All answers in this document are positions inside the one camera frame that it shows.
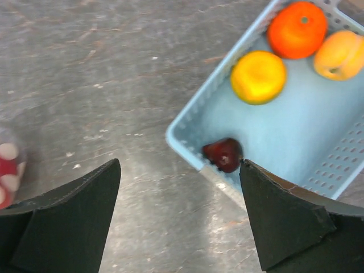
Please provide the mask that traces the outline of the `light blue plastic basket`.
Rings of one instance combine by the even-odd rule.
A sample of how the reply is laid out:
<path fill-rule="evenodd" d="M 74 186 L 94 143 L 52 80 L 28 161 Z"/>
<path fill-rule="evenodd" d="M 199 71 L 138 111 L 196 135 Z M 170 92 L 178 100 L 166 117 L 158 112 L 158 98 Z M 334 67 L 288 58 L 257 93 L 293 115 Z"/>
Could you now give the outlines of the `light blue plastic basket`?
<path fill-rule="evenodd" d="M 286 60 L 286 85 L 265 105 L 242 102 L 230 86 L 235 62 L 252 50 L 269 51 L 265 32 L 287 1 L 271 1 L 170 124 L 166 141 L 192 167 L 241 191 L 238 171 L 223 173 L 202 147 L 231 137 L 243 155 L 271 173 L 337 199 L 363 169 L 363 74 L 332 81 L 312 58 Z"/>

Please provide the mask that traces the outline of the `yellow orange fruit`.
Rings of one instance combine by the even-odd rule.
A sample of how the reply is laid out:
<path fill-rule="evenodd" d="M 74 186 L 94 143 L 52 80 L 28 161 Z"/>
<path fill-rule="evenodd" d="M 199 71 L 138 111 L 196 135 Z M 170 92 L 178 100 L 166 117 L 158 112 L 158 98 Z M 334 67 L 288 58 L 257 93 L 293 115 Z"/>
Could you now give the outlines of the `yellow orange fruit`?
<path fill-rule="evenodd" d="M 280 57 L 267 51 L 251 51 L 231 70 L 230 85 L 243 102 L 263 105 L 282 92 L 286 79 L 286 65 Z"/>

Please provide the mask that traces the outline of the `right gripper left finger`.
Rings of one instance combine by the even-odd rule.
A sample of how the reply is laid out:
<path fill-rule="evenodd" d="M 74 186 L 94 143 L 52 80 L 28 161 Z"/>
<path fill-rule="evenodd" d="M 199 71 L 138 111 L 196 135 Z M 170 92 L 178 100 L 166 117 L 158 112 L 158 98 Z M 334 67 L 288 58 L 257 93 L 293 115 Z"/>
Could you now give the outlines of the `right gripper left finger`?
<path fill-rule="evenodd" d="M 121 180 L 112 159 L 1 210 L 1 272 L 98 272 Z"/>

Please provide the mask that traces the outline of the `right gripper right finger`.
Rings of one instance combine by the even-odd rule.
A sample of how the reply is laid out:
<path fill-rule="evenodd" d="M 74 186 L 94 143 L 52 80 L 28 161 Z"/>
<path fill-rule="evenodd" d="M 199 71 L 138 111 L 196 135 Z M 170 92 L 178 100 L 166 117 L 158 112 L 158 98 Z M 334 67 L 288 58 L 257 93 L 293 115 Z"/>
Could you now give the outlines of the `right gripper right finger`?
<path fill-rule="evenodd" d="M 264 272 L 363 272 L 363 208 L 244 160 L 240 181 Z"/>

